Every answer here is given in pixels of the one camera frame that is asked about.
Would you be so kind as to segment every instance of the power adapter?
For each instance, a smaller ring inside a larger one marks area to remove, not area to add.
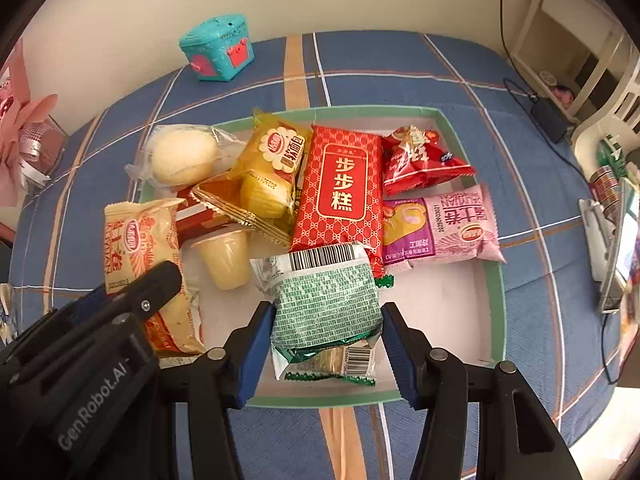
[[[555,144],[575,130],[575,124],[569,122],[548,97],[538,97],[538,100],[531,107],[531,116],[549,140]]]

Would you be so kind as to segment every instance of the pink toy door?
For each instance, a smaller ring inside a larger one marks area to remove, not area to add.
[[[212,67],[211,62],[202,54],[196,54],[191,57],[191,68],[204,77],[216,76],[216,70]]]

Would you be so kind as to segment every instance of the teal container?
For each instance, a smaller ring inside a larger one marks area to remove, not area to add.
[[[254,60],[254,48],[242,14],[211,18],[187,32],[179,44],[202,81],[231,81]]]

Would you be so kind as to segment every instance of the beige snack package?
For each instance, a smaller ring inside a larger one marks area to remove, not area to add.
[[[116,294],[160,262],[170,261],[182,272],[175,212],[184,199],[120,202],[104,208],[104,285]],[[184,286],[169,303],[145,322],[146,336],[157,351],[204,352],[196,338],[189,293]]]

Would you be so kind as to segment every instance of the white and green wrapper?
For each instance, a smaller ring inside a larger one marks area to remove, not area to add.
[[[271,344],[282,364],[299,363],[382,328],[378,289],[361,244],[336,244],[251,260],[257,286],[273,297]]]

